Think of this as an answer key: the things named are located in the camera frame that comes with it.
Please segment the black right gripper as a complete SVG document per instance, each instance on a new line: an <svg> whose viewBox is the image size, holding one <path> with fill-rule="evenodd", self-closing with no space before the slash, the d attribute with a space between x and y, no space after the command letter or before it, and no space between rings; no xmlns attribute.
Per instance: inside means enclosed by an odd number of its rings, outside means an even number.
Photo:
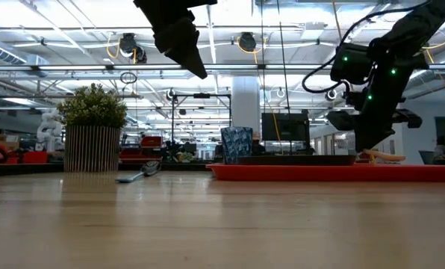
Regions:
<svg viewBox="0 0 445 269"><path fill-rule="evenodd" d="M347 81L342 81L346 87L343 98L358 114L347 111L330 111L327 120L341 131L355 131L355 149L362 152L377 146L386 138L393 135L391 127L394 123L407 123L410 129L421 127L423 120L414 112L398 108L404 102L399 87L395 89L369 84L361 92L350 90Z"/></svg>

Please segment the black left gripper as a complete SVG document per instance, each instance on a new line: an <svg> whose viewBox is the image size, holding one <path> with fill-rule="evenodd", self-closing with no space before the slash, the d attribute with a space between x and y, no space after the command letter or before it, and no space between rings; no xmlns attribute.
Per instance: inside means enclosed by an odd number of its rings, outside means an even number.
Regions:
<svg viewBox="0 0 445 269"><path fill-rule="evenodd" d="M197 42L199 31L193 21L192 7L214 5L217 0L133 0L141 9L155 33L158 51L183 69L204 79L208 76Z"/></svg>

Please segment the fork with orange handle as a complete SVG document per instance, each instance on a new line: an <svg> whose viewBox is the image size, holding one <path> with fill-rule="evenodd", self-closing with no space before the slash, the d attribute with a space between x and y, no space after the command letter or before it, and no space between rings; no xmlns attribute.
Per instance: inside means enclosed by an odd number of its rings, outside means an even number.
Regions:
<svg viewBox="0 0 445 269"><path fill-rule="evenodd" d="M373 149L364 149L363 153L369 155L373 163L375 163L378 159L388 162L401 162L406 159L404 155L392 155Z"/></svg>

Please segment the black round plate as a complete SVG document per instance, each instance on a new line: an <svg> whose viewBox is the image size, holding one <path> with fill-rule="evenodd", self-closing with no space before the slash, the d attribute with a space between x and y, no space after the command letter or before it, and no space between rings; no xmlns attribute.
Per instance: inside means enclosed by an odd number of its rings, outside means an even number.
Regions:
<svg viewBox="0 0 445 269"><path fill-rule="evenodd" d="M241 157L239 165L351 166L355 155L265 155Z"/></svg>

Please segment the dark patterned cup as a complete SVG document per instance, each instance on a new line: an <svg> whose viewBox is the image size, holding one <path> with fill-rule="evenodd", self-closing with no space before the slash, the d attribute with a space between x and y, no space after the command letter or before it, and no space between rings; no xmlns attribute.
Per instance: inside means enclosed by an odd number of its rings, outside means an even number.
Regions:
<svg viewBox="0 0 445 269"><path fill-rule="evenodd" d="M238 164L238 159L252 154L250 127L227 127L221 129L223 158L225 164Z"/></svg>

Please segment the spoon with blue handle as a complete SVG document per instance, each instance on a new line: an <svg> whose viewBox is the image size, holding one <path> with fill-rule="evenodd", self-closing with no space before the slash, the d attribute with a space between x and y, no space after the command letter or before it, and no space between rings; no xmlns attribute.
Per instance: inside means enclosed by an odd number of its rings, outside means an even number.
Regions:
<svg viewBox="0 0 445 269"><path fill-rule="evenodd" d="M132 183L143 177L153 176L161 171L161 167L162 165L160 161L147 161L140 168L140 171L137 174L129 176L127 178L116 179L115 183L127 184L127 183Z"/></svg>

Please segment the red plastic tray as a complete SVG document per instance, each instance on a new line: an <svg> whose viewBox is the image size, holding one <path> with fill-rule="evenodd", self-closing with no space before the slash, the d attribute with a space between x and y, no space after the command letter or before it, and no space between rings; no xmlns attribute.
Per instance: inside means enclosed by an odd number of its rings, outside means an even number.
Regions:
<svg viewBox="0 0 445 269"><path fill-rule="evenodd" d="M216 179L233 182L445 182L445 166L353 164L278 166L209 164Z"/></svg>

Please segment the person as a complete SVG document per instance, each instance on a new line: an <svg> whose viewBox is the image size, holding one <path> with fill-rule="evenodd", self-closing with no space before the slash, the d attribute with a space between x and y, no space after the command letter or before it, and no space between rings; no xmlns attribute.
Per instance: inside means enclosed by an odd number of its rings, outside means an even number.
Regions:
<svg viewBox="0 0 445 269"><path fill-rule="evenodd" d="M445 158L445 137L439 136L436 140L434 158Z"/></svg>
<svg viewBox="0 0 445 269"><path fill-rule="evenodd" d="M263 155L265 147L261 145L261 136L258 131L252 133L252 155Z"/></svg>

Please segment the white building column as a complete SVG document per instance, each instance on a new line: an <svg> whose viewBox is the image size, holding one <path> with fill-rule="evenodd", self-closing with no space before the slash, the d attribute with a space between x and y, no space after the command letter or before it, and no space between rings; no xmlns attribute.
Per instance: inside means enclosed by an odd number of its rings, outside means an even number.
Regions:
<svg viewBox="0 0 445 269"><path fill-rule="evenodd" d="M257 77L232 78L231 114L233 124L258 132L260 123L260 83Z"/></svg>

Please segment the black background monitor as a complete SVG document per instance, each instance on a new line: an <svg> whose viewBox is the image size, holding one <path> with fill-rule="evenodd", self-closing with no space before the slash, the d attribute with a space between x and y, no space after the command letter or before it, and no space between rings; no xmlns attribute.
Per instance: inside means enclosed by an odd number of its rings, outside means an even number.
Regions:
<svg viewBox="0 0 445 269"><path fill-rule="evenodd" d="M309 120L307 114L263 113L261 137L267 141L308 141Z"/></svg>

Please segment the red background box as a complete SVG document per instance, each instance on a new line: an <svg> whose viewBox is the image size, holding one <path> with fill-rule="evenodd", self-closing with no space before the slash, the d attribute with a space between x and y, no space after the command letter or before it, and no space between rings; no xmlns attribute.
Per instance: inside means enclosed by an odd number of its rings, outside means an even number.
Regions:
<svg viewBox="0 0 445 269"><path fill-rule="evenodd" d="M142 137L140 146L142 148L161 148L163 146L162 137L160 137L160 136Z"/></svg>

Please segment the green artificial plant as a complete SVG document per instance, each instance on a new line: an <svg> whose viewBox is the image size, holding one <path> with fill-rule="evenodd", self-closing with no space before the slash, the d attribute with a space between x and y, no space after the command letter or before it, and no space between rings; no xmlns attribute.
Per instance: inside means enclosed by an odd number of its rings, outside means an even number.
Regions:
<svg viewBox="0 0 445 269"><path fill-rule="evenodd" d="M74 96L57 105L65 126L103 126L121 129L127 123L127 105L115 90L106 91L101 84L75 90Z"/></svg>

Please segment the ribbed plant pot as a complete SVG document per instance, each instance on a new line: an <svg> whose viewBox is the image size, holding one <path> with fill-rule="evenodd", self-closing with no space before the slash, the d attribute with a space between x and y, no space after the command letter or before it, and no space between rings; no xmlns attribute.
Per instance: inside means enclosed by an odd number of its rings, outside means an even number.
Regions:
<svg viewBox="0 0 445 269"><path fill-rule="evenodd" d="M66 128L65 172L114 172L119 166L120 129L104 126Z"/></svg>

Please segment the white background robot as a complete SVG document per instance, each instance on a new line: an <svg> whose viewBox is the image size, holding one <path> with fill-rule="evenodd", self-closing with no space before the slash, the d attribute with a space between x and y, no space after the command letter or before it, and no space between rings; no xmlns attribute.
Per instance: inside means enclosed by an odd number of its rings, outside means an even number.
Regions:
<svg viewBox="0 0 445 269"><path fill-rule="evenodd" d="M38 152L57 152L64 148L61 138L63 126L58 109L46 109L37 129L35 150Z"/></svg>

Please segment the red crate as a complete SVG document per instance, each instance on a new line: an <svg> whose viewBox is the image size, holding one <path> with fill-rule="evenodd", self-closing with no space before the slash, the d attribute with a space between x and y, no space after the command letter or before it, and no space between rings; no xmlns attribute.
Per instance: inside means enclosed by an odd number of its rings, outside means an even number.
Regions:
<svg viewBox="0 0 445 269"><path fill-rule="evenodd" d="M25 152L22 154L23 164L46 164L48 162L47 152Z"/></svg>

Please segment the brown cardboard box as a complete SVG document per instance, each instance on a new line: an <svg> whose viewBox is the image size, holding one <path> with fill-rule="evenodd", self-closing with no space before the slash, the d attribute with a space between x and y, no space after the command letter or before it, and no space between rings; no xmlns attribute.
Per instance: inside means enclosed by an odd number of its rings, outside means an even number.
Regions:
<svg viewBox="0 0 445 269"><path fill-rule="evenodd" d="M0 134L0 146L8 150L19 148L19 136L10 134Z"/></svg>

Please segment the black background frame rig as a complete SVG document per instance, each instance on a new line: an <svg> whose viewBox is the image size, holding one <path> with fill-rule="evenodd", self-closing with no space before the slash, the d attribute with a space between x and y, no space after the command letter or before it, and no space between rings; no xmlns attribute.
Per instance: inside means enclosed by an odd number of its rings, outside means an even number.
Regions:
<svg viewBox="0 0 445 269"><path fill-rule="evenodd" d="M182 100L178 102L178 105L175 105L175 100L179 97L182 97ZM222 101L222 98L225 97L228 99L228 104L224 103ZM210 98L216 98L221 104L223 104L228 109L228 126L232 126L232 100L231 100L231 94L218 94L218 93L193 93L193 94L176 94L174 93L172 95L171 100L171 143L172 145L175 144L175 110L176 108L181 105L187 98L193 98L193 99L210 99Z"/></svg>

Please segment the black aluminium table frame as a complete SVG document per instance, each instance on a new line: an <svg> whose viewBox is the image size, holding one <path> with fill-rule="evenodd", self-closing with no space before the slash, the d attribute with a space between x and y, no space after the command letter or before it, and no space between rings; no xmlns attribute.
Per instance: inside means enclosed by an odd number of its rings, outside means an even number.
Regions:
<svg viewBox="0 0 445 269"><path fill-rule="evenodd" d="M209 171L206 164L174 164L163 163L162 171ZM63 164L0 164L0 176L16 176L37 173L61 173L64 171Z"/></svg>

